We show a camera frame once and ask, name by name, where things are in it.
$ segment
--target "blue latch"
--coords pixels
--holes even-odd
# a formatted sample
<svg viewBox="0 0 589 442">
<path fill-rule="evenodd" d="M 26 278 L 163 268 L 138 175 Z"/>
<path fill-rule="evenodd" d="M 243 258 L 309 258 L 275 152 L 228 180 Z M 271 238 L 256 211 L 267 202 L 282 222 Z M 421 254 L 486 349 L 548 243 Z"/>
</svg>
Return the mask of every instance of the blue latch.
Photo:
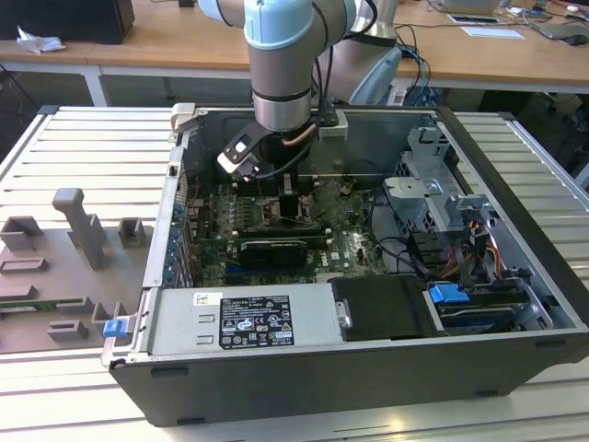
<svg viewBox="0 0 589 442">
<path fill-rule="evenodd" d="M 107 320 L 104 324 L 102 336 L 105 338 L 124 338 L 127 336 L 129 320 Z"/>
<path fill-rule="evenodd" d="M 436 284 L 429 289 L 435 304 L 439 302 L 469 302 L 465 292 L 458 290 L 458 284 Z"/>
</svg>

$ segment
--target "laptop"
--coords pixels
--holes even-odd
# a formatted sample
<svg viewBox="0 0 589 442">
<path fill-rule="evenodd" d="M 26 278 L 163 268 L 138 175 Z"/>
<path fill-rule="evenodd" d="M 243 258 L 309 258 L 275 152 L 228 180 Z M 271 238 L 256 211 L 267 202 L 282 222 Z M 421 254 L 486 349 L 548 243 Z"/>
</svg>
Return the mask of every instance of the laptop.
<svg viewBox="0 0 589 442">
<path fill-rule="evenodd" d="M 552 40 L 562 40 L 573 35 L 584 35 L 589 39 L 589 28 L 583 25 L 552 25 L 547 23 L 531 23 L 532 28 Z"/>
<path fill-rule="evenodd" d="M 428 0 L 440 12 L 491 16 L 501 0 Z"/>
</svg>

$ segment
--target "white label sticker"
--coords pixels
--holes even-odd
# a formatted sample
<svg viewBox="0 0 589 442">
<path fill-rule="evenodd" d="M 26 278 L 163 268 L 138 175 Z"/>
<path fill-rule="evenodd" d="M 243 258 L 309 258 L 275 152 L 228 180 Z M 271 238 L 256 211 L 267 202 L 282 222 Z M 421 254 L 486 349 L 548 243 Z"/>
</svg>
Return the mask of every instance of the white label sticker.
<svg viewBox="0 0 589 442">
<path fill-rule="evenodd" d="M 194 294 L 195 306 L 220 306 L 223 292 L 197 292 Z"/>
</svg>

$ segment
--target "blue cable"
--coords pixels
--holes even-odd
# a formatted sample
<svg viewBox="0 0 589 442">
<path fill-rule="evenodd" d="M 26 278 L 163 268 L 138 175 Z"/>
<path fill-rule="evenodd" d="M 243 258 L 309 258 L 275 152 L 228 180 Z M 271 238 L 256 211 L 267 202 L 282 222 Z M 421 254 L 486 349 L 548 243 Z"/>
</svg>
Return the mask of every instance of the blue cable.
<svg viewBox="0 0 589 442">
<path fill-rule="evenodd" d="M 425 92 L 425 85 L 427 83 L 426 76 L 427 76 L 427 69 L 425 69 L 425 65 L 423 64 L 423 59 L 414 51 L 409 49 L 407 46 L 401 47 L 402 51 L 405 51 L 409 55 L 411 55 L 415 61 L 419 64 L 420 68 L 422 69 L 422 89 L 420 90 L 420 94 L 417 96 L 414 106 L 417 106 L 420 103 L 420 100 L 423 96 L 423 92 Z"/>
</svg>

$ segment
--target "paper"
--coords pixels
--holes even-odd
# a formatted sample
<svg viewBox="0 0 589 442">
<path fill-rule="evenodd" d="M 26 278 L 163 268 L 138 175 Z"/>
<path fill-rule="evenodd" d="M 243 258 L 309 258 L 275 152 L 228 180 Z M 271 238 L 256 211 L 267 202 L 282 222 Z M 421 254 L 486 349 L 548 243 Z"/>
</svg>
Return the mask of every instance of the paper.
<svg viewBox="0 0 589 442">
<path fill-rule="evenodd" d="M 512 29 L 473 28 L 470 26 L 463 26 L 462 29 L 470 37 L 491 37 L 493 39 L 525 40 L 525 37 L 522 34 Z"/>
<path fill-rule="evenodd" d="M 31 51 L 39 55 L 41 51 L 60 51 L 65 49 L 62 41 L 57 37 L 37 37 L 31 35 L 18 27 L 17 43 L 26 51 Z"/>
</svg>

